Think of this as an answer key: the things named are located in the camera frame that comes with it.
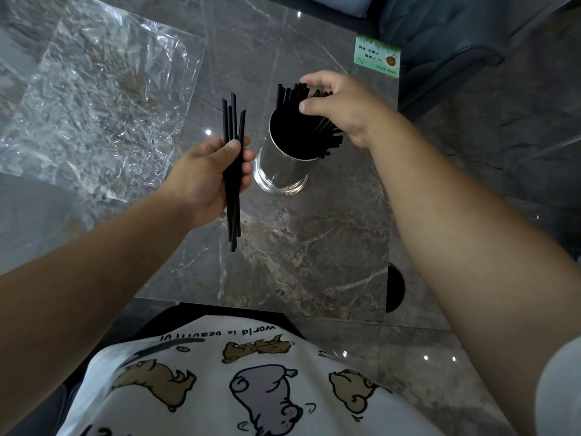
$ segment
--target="forearm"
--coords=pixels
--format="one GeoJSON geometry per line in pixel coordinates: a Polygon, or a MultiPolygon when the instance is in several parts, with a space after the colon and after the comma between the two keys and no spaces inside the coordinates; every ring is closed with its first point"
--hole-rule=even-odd
{"type": "Polygon", "coordinates": [[[189,230],[158,193],[0,277],[0,422],[18,419],[86,357],[189,230]]]}
{"type": "Polygon", "coordinates": [[[534,389],[581,334],[578,266],[401,116],[370,147],[410,256],[513,425],[533,433],[534,389]]]}

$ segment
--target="wrinkled plastic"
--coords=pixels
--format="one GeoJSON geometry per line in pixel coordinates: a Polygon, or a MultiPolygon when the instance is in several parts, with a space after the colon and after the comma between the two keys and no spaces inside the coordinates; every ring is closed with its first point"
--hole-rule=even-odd
{"type": "Polygon", "coordinates": [[[70,0],[0,139],[0,171],[135,201],[159,186],[206,39],[70,0]]]}

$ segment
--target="stainless steel container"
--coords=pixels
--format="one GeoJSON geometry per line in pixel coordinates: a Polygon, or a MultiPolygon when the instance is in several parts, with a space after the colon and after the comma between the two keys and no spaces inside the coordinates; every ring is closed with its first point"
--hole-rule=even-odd
{"type": "Polygon", "coordinates": [[[268,122],[268,135],[254,161],[254,180],[268,193],[292,196],[303,189],[309,179],[309,171],[319,158],[301,160],[283,153],[272,138],[271,126],[272,115],[268,122]]]}

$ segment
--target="pillow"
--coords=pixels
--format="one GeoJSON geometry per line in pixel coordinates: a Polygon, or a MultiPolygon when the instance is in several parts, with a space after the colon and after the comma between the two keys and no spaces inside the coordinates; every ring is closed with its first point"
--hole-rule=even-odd
{"type": "Polygon", "coordinates": [[[313,0],[354,17],[364,18],[372,0],[313,0]]]}

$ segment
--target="green label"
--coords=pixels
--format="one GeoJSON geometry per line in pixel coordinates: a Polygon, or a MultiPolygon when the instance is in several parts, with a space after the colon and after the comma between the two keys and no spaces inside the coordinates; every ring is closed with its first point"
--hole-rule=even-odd
{"type": "Polygon", "coordinates": [[[399,78],[400,55],[400,49],[379,40],[363,35],[355,39],[353,62],[394,78],[399,78]]]}

